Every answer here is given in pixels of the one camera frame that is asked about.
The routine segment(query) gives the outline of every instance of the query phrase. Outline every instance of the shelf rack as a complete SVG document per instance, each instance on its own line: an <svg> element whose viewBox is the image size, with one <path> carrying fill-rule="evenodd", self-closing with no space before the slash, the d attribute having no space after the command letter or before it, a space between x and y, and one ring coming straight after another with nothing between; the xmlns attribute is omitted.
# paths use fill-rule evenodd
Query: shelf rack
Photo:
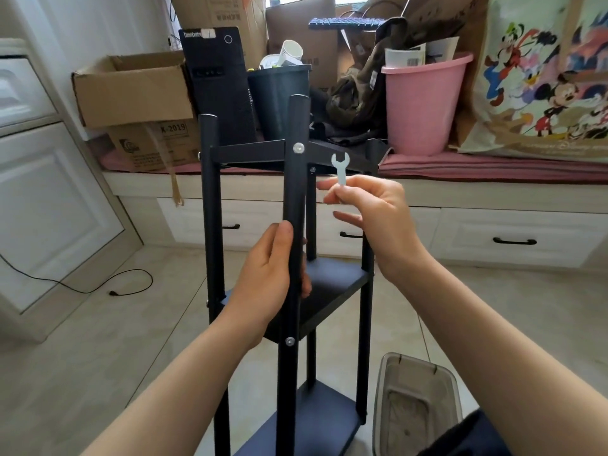
<svg viewBox="0 0 608 456"><path fill-rule="evenodd" d="M357 429L367 417L373 251L362 237L361 265L319 258L316 249L316 177L335 174L331 156L347 152L347 172L377 175L387 147L369 140L357 149L346 149L308 139L310 100L303 95L289 99L284 140L219 146L218 119L199 115L201 174L204 206L209 319L213 322L230 292L224 286L220 169L246 167L282 171L283 219L294 227L289 256L289 290L278 316L264 337L278 343L277 412L239 449L238 456L339 456L344 454ZM307 234L307 272L313 291L304 300L301 291L301 253ZM361 290L356 400L328 387L316 378L316 327ZM298 388L300 340L307 338L307 380ZM216 456L230 456L228 391L214 417Z"/></svg>

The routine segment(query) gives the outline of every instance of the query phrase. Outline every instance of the forearm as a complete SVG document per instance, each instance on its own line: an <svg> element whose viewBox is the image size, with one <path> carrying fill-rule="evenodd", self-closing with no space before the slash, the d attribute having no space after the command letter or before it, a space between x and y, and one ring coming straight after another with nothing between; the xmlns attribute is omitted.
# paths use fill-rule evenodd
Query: forearm
<svg viewBox="0 0 608 456"><path fill-rule="evenodd" d="M396 283L513 454L608 454L608 401L427 253Z"/></svg>
<svg viewBox="0 0 608 456"><path fill-rule="evenodd" d="M84 454L194 454L251 342L247 329L220 315Z"/></svg>

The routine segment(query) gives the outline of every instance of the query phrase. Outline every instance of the left hand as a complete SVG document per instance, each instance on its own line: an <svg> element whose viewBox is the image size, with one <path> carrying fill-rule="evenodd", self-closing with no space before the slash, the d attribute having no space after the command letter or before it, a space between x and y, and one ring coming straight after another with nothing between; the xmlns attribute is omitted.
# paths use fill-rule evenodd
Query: left hand
<svg viewBox="0 0 608 456"><path fill-rule="evenodd" d="M294 228L289 221L272 224L247 255L237 285L220 317L232 317L251 329L254 347L260 343L268 323L277 315L289 289L289 252ZM302 297L312 291L304 264Z"/></svg>

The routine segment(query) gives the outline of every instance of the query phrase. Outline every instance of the small wrench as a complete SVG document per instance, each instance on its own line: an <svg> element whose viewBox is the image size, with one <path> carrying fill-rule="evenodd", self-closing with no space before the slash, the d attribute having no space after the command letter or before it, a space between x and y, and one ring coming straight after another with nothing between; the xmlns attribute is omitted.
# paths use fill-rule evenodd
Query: small wrench
<svg viewBox="0 0 608 456"><path fill-rule="evenodd" d="M331 155L331 165L336 168L336 172L338 174L338 184L346 185L346 167L350 163L350 157L345 152L344 153L344 161L336 160L336 154Z"/></svg>

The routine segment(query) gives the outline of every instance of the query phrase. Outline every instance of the white wall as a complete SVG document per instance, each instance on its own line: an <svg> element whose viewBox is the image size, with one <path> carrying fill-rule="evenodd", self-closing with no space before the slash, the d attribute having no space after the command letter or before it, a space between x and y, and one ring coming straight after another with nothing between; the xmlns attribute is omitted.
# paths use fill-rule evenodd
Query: white wall
<svg viewBox="0 0 608 456"><path fill-rule="evenodd" d="M0 36L34 49L83 139L71 74L106 54L168 50L164 0L0 0Z"/></svg>

